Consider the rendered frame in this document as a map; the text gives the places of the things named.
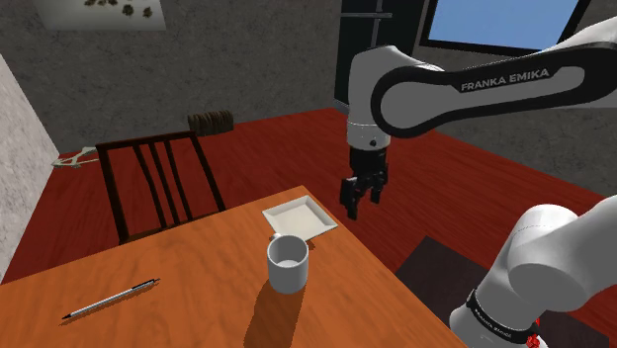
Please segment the black cabinet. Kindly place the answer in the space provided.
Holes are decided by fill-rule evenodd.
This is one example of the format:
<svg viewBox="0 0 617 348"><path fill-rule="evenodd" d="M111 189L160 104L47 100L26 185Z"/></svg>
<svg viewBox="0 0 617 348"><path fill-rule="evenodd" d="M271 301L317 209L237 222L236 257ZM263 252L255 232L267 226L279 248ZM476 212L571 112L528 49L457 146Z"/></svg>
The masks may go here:
<svg viewBox="0 0 617 348"><path fill-rule="evenodd" d="M348 113L348 82L353 57L368 48L394 45L411 55L427 0L342 0L334 108Z"/></svg>

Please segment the white mug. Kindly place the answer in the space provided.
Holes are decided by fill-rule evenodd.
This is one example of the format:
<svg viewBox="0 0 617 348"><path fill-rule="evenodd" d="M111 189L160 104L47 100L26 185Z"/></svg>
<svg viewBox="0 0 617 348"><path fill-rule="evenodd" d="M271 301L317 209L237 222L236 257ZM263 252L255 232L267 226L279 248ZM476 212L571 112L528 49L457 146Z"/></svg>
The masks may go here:
<svg viewBox="0 0 617 348"><path fill-rule="evenodd" d="M300 237L275 233L267 247L271 287L284 295L300 291L307 283L309 247Z"/></svg>

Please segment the dark wooden chair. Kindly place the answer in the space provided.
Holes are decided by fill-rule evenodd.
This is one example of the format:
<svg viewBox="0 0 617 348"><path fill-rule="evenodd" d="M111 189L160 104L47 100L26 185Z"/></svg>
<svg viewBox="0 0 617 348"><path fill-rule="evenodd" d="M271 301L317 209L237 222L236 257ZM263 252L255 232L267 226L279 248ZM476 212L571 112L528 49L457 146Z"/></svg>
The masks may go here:
<svg viewBox="0 0 617 348"><path fill-rule="evenodd" d="M179 171L172 143L177 140L190 142L201 170L208 183L216 205L215 212L222 213L226 204L205 151L193 130L171 132L124 140L102 142L95 145L103 179L109 198L119 243L127 244L158 232L193 222L201 216L194 213ZM146 203L154 209L156 226L149 230L130 231L129 220L123 207L123 194L118 184L111 153L131 151L147 187Z"/></svg>

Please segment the pale twig-like floor object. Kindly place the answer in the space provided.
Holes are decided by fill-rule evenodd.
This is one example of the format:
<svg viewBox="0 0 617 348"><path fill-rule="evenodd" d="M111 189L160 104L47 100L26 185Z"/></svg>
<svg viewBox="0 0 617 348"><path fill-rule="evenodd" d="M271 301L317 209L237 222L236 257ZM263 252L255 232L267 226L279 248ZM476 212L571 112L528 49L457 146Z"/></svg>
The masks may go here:
<svg viewBox="0 0 617 348"><path fill-rule="evenodd" d="M98 161L98 158L87 159L87 156L93 155L97 152L97 148L94 146L84 146L78 153L67 158L57 158L51 166L54 168L70 167L80 168L82 164Z"/></svg>

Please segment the white square plate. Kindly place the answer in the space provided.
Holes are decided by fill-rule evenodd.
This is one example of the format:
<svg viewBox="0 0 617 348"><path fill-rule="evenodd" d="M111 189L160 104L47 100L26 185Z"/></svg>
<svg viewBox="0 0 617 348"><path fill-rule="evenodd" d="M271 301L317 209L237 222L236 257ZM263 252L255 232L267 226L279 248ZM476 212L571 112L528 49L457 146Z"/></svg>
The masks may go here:
<svg viewBox="0 0 617 348"><path fill-rule="evenodd" d="M262 215L273 231L308 241L338 227L338 223L309 195L267 209Z"/></svg>

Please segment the brown ribbed basket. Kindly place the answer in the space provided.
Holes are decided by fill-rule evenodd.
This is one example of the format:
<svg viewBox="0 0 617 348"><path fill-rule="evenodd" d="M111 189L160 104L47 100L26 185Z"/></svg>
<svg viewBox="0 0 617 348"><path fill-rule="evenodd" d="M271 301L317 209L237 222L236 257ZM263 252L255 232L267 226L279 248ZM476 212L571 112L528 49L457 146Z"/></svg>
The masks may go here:
<svg viewBox="0 0 617 348"><path fill-rule="evenodd" d="M227 110L189 115L187 121L190 130L197 136L215 135L234 129L233 114Z"/></svg>

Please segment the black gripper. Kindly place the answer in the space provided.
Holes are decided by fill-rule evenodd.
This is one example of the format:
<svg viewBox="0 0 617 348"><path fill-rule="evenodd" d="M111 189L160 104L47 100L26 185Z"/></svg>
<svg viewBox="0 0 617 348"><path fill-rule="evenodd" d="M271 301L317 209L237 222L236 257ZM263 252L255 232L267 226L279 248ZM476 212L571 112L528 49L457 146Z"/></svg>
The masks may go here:
<svg viewBox="0 0 617 348"><path fill-rule="evenodd" d="M378 204L381 200L383 189L389 181L387 150L385 148L362 150L351 147L349 164L353 175L341 181L339 202L345 207L347 216L356 220L358 202L362 197L359 183L365 183L371 187L370 200L372 203Z"/></svg>

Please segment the white wall picture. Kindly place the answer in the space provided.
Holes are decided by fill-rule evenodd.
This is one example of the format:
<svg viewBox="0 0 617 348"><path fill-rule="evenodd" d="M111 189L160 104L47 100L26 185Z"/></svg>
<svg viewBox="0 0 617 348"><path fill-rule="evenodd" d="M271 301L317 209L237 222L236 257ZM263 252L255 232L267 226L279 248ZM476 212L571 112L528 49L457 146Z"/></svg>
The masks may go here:
<svg viewBox="0 0 617 348"><path fill-rule="evenodd" d="M165 31L160 0L33 0L52 31Z"/></svg>

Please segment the silver pen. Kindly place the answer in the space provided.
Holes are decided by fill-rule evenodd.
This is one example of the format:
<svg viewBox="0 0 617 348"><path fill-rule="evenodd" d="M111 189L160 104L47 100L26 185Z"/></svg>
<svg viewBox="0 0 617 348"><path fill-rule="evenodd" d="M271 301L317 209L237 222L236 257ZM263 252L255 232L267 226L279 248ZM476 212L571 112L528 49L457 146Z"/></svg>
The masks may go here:
<svg viewBox="0 0 617 348"><path fill-rule="evenodd" d="M159 282L160 280L161 280L160 278L150 279L148 281L145 281L145 282L142 282L142 283L137 284L135 286L132 286L131 288L129 288L127 290L124 290L124 291L122 291L120 293L117 293L115 295L107 297L107 298L105 298L103 300L100 300L98 302L95 302L93 304L89 304L89 305L87 305L85 307L82 307L82 308L80 308L78 310L72 311L72 312L64 315L61 318L61 320L66 320L66 319L69 319L69 318L72 318L72 317L76 317L76 316L81 315L81 314L83 314L85 312L93 310L94 308L100 307L102 305L109 304L109 303L111 303L111 302L113 302L115 300L119 300L119 299L121 299L123 297L126 297L128 295L136 293L137 291L140 291L140 290L143 290L143 289L145 289L145 288L147 288L149 286L152 286L152 285L156 284L157 282Z"/></svg>

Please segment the black-framed window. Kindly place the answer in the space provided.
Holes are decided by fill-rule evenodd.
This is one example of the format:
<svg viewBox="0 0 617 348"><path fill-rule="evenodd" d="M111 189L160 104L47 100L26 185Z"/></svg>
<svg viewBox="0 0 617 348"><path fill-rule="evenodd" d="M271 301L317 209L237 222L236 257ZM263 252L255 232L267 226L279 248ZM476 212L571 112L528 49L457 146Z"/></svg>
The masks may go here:
<svg viewBox="0 0 617 348"><path fill-rule="evenodd" d="M520 56L571 37L591 0L428 0L419 43Z"/></svg>

